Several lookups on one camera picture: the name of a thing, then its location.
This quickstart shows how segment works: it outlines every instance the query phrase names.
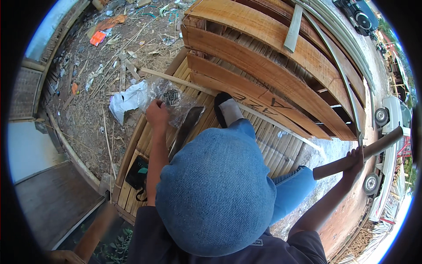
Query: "foot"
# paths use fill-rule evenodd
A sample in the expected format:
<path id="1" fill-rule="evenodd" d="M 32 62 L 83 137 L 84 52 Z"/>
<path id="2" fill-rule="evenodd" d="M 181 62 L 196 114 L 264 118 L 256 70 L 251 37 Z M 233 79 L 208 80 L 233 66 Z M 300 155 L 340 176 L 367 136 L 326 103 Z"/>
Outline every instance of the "foot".
<path id="1" fill-rule="evenodd" d="M 215 97 L 214 111 L 222 128 L 227 128 L 234 121 L 245 118 L 240 112 L 238 103 L 231 95 L 225 92 L 221 92 Z"/>

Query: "blue jeans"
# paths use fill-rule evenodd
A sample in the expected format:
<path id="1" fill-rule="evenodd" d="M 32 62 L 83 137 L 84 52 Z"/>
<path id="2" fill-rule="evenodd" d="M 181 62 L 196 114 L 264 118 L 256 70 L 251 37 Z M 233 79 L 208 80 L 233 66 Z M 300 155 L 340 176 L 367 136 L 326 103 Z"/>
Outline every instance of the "blue jeans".
<path id="1" fill-rule="evenodd" d="M 245 133 L 256 139 L 254 127 L 247 119 L 239 119 L 227 129 Z M 299 166 L 297 170 L 272 180 L 276 185 L 277 195 L 271 225 L 296 209 L 316 185 L 312 170 L 306 166 Z"/>

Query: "white pickup truck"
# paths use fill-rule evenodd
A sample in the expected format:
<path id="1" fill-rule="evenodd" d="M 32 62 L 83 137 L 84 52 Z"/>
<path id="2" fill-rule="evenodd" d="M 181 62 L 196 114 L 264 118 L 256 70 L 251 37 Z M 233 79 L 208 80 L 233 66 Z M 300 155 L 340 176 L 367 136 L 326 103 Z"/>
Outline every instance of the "white pickup truck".
<path id="1" fill-rule="evenodd" d="M 403 128 L 403 135 L 410 136 L 411 112 L 409 108 L 397 97 L 389 96 L 382 100 L 383 108 L 375 111 L 375 122 L 381 127 L 381 135 L 386 135 L 396 127 Z M 378 222 L 390 193 L 394 177 L 394 169 L 397 157 L 398 143 L 392 145 L 380 154 L 376 169 L 380 170 L 379 175 L 375 172 L 366 176 L 363 182 L 364 192 L 373 198 L 369 211 L 369 220 Z"/>

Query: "plastic bag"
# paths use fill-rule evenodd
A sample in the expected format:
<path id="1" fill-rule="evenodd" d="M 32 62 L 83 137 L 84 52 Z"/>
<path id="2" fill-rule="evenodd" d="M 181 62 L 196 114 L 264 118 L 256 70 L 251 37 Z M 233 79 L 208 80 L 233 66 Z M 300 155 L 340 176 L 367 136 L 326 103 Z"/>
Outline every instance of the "plastic bag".
<path id="1" fill-rule="evenodd" d="M 132 85 L 126 91 L 112 96 L 108 108 L 120 125 L 123 125 L 124 113 L 138 107 L 143 109 L 148 100 L 147 94 L 147 84 L 143 80 L 138 84 Z"/>
<path id="2" fill-rule="evenodd" d="M 148 98 L 142 109 L 146 111 L 154 99 L 163 101 L 169 115 L 169 125 L 178 128 L 189 110 L 198 106 L 196 100 L 184 94 L 174 83 L 163 78 L 151 77 L 147 79 Z"/>

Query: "hand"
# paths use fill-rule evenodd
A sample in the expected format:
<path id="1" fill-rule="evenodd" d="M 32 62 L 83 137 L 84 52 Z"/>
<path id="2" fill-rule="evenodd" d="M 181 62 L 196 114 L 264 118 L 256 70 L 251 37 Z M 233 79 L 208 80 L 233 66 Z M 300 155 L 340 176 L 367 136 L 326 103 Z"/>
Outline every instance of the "hand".
<path id="1" fill-rule="evenodd" d="M 165 135 L 168 125 L 168 113 L 165 104 L 155 99 L 146 109 L 146 119 L 152 126 L 154 134 Z"/>
<path id="2" fill-rule="evenodd" d="M 348 152 L 347 156 L 352 156 L 357 160 L 357 163 L 349 168 L 348 170 L 343 171 L 343 177 L 340 180 L 345 188 L 351 189 L 355 182 L 359 179 L 361 175 L 361 171 L 364 167 L 363 162 L 363 147 L 357 147 L 356 149 L 353 149 L 352 152 Z"/>

